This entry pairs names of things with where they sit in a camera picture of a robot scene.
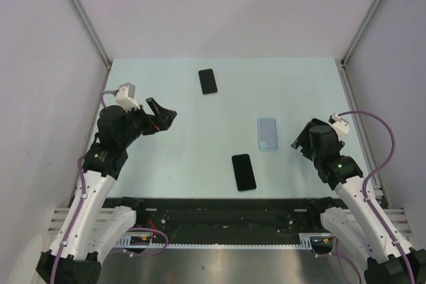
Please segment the light blue phone case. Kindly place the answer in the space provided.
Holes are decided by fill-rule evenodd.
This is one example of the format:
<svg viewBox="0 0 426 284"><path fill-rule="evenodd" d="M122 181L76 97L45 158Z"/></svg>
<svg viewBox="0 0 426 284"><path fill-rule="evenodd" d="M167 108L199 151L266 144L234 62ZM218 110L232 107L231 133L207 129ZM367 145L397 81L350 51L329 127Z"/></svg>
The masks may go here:
<svg viewBox="0 0 426 284"><path fill-rule="evenodd" d="M278 131L275 118L258 119L258 144L263 152L278 150Z"/></svg>

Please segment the phone with black screen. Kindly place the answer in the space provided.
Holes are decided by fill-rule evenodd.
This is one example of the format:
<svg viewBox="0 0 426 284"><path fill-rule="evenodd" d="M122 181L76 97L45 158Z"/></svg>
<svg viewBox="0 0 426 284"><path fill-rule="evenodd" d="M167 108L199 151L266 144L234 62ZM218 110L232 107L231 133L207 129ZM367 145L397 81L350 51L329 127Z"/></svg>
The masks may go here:
<svg viewBox="0 0 426 284"><path fill-rule="evenodd" d="M257 185L250 156L248 154L234 155L232 156L232 165L238 191L255 190Z"/></svg>

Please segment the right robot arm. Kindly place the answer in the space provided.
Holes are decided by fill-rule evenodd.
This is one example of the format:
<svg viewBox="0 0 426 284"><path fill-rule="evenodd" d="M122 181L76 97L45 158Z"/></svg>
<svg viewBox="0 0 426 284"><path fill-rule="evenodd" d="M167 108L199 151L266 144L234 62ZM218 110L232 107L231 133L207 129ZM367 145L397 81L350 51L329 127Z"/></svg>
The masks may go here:
<svg viewBox="0 0 426 284"><path fill-rule="evenodd" d="M349 209L346 214L331 198L322 198L308 213L308 226L329 231L364 262L366 283L424 283L425 250L415 249L401 234L369 189L356 161L341 154L348 134L349 123L333 114L328 122L310 120L292 144Z"/></svg>

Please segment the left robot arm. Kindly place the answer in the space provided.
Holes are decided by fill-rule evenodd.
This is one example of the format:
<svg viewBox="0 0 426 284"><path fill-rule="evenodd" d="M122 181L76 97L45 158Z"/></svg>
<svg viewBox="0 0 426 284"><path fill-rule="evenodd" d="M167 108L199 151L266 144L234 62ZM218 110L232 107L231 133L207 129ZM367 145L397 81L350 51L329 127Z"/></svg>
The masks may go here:
<svg viewBox="0 0 426 284"><path fill-rule="evenodd" d="M96 283L107 255L129 230L147 222L143 202L123 198L108 219L96 227L100 210L128 159L128 147L140 136L167 131L176 111L153 98L146 102L151 114L131 98L100 111L95 139L78 160L79 182L73 202L56 238L42 252L36 272L46 283Z"/></svg>

